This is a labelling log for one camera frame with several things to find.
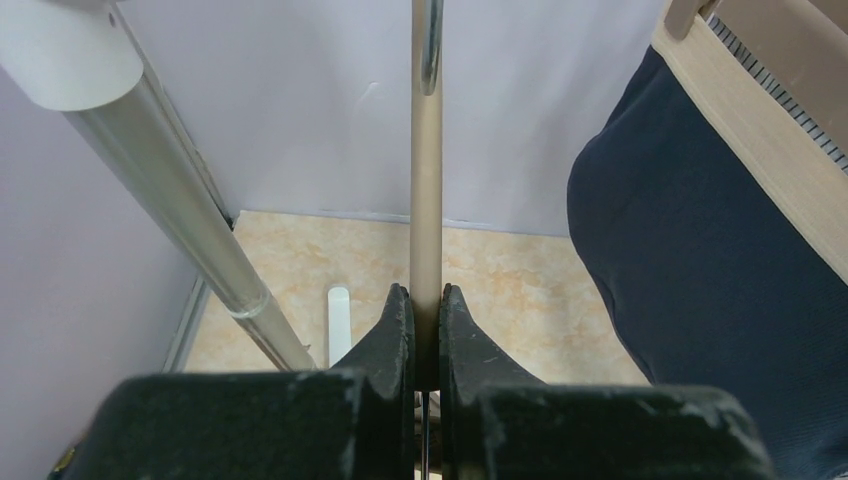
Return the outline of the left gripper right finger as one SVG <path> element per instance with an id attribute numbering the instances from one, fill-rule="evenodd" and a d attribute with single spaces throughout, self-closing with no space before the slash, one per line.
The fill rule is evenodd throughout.
<path id="1" fill-rule="evenodd" d="M 772 479 L 752 419 L 704 386 L 548 384 L 447 285 L 439 313 L 447 479 Z"/>

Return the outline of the beige clip hanger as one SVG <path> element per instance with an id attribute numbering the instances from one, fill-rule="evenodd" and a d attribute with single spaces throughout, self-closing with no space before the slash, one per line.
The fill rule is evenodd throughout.
<path id="1" fill-rule="evenodd" d="M 409 291 L 415 323 L 416 389 L 422 395 L 421 477 L 430 474 L 430 393 L 437 389 L 442 298 L 444 3 L 412 3 Z"/>

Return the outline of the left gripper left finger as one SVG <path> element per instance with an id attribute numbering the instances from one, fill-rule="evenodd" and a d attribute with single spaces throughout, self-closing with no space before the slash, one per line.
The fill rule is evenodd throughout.
<path id="1" fill-rule="evenodd" d="M 53 477 L 410 479 L 414 346 L 395 284 L 378 322 L 327 370 L 128 379 Z"/>

